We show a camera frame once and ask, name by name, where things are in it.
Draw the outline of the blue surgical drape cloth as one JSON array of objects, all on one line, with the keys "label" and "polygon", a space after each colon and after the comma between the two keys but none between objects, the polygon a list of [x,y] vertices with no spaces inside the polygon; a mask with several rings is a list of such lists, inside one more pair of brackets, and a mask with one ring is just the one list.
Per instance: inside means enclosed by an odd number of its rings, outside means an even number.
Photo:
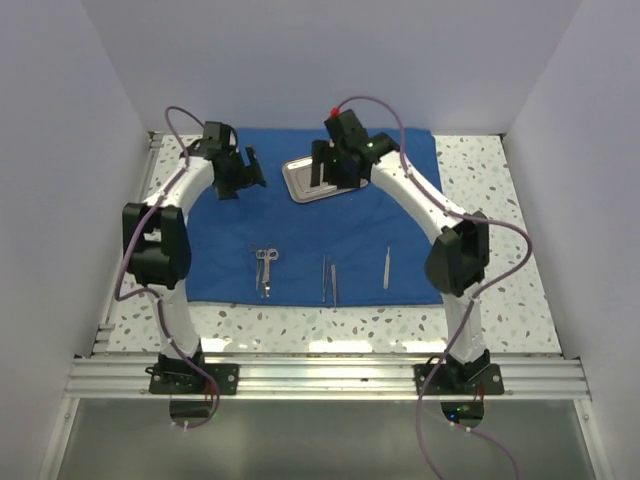
[{"label": "blue surgical drape cloth", "polygon": [[[319,201],[298,204],[287,190],[281,168],[311,152],[324,130],[239,131],[241,146],[253,145],[267,187],[253,186],[238,199],[219,200],[205,191],[191,208],[187,231],[192,250],[186,279],[191,302],[319,306],[322,261],[337,268],[338,305],[438,305],[424,263],[431,244],[410,215],[389,195],[366,186]],[[279,259],[271,264],[269,298],[255,289],[255,257],[248,251],[271,244]],[[390,283],[383,289],[387,246]]]}]

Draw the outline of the stainless steel instrument tray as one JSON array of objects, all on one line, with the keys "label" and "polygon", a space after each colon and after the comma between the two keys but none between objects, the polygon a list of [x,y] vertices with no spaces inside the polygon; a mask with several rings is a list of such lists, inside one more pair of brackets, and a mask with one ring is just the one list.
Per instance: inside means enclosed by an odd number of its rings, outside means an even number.
[{"label": "stainless steel instrument tray", "polygon": [[354,191],[354,188],[338,188],[327,182],[318,186],[311,185],[312,158],[310,156],[296,158],[285,162],[281,172],[292,200],[298,204],[306,204],[336,195]]}]

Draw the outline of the broad steel tweezers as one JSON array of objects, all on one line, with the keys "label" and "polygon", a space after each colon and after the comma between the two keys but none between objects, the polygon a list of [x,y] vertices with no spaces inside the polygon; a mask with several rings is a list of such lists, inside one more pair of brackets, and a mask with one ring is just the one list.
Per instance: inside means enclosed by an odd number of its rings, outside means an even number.
[{"label": "broad steel tweezers", "polygon": [[383,289],[389,288],[390,283],[390,266],[391,266],[391,247],[387,246],[383,273]]}]

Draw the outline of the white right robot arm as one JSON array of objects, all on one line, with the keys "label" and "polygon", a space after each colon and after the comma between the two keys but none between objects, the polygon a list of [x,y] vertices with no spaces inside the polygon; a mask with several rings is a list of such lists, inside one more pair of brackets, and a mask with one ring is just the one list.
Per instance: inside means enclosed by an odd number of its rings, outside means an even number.
[{"label": "white right robot arm", "polygon": [[409,161],[404,134],[399,141],[386,133],[371,136],[351,109],[333,109],[324,125],[329,138],[312,142],[310,185],[356,189],[366,181],[418,224],[431,243],[425,275],[445,307],[449,330],[442,366],[445,379],[454,391],[470,391],[490,365],[472,299],[489,263],[486,216],[467,213],[433,186]]}]

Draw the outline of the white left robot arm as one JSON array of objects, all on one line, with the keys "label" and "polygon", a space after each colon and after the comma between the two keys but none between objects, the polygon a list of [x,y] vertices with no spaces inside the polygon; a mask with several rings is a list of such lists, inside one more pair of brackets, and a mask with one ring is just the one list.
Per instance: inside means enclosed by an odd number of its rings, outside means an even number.
[{"label": "white left robot arm", "polygon": [[255,149],[240,150],[234,127],[208,121],[202,128],[201,138],[189,146],[176,139],[182,160],[156,193],[124,206],[123,260],[118,276],[123,280],[126,273],[132,275],[139,286],[134,293],[148,294],[156,301],[162,344],[150,375],[189,393],[215,383],[204,365],[186,298],[192,263],[189,212],[207,190],[220,200],[234,200],[240,190],[267,185]]}]

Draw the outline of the thin steel tweezers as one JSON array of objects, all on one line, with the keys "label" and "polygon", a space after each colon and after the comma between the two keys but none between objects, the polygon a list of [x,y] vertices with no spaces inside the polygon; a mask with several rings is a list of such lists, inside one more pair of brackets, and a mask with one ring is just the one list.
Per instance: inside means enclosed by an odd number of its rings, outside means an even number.
[{"label": "thin steel tweezers", "polygon": [[326,254],[323,255],[322,261],[322,302],[326,302],[326,292],[327,292],[327,284],[328,284],[328,256]]}]

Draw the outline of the steel surgical scissors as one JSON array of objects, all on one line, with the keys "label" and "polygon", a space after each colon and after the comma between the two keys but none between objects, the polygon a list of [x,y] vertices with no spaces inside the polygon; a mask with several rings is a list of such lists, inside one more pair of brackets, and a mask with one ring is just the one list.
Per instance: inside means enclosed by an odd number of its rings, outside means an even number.
[{"label": "steel surgical scissors", "polygon": [[256,288],[265,298],[271,294],[271,264],[279,259],[279,251],[274,245],[268,244],[258,248],[255,252],[257,260]]}]

